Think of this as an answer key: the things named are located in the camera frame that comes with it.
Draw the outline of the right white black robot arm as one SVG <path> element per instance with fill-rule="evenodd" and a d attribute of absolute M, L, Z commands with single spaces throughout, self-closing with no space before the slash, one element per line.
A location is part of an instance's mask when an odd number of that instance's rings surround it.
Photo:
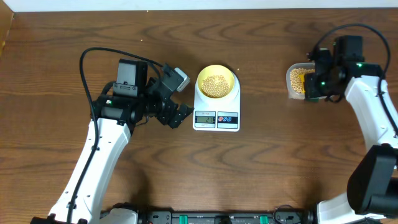
<path fill-rule="evenodd" d="M 315 223 L 378 222 L 397 216 L 397 111 L 384 70 L 363 57 L 363 39 L 345 35 L 333 50 L 314 46 L 315 71 L 304 77 L 305 97 L 346 100 L 363 134 L 366 155 L 351 174 L 346 192 L 317 204 Z"/>

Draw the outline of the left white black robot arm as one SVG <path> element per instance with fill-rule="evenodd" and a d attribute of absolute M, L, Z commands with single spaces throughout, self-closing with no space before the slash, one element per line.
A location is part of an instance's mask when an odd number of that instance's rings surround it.
<path fill-rule="evenodd" d="M 106 84 L 92 102 L 94 113 L 86 142 L 63 194 L 47 217 L 32 223 L 139 223 L 139 214 L 122 204 L 101 211 L 115 165 L 134 129 L 155 117 L 161 124 L 177 128 L 193 112 L 185 104 L 171 100 L 190 78 L 179 68 L 165 64 L 157 78 L 148 78 L 154 63 L 121 59 L 115 81 Z"/>

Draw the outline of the yellow plastic scoop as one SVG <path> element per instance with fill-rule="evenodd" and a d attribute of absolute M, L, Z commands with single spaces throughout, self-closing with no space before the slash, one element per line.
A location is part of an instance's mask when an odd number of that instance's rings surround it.
<path fill-rule="evenodd" d="M 300 74 L 299 76 L 299 80 L 300 80 L 300 91 L 301 93 L 305 93 L 305 87 L 304 87 L 304 82 L 305 82 L 305 74 Z"/>

